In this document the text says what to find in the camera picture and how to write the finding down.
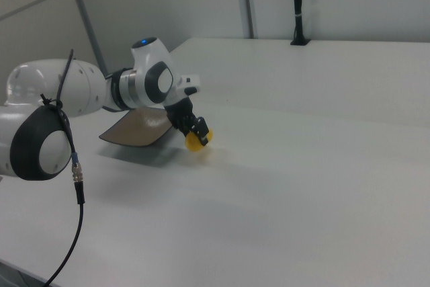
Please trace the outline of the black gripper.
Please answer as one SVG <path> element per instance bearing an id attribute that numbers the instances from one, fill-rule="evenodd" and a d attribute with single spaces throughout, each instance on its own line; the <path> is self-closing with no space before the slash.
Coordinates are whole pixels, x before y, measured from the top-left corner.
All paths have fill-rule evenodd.
<path id="1" fill-rule="evenodd" d="M 186 137 L 192 130 L 197 142 L 203 147 L 209 143 L 210 129 L 203 117 L 196 117 L 193 113 L 193 104 L 189 97 L 179 100 L 170 106 L 165 106 L 165 111 L 172 126 Z"/>

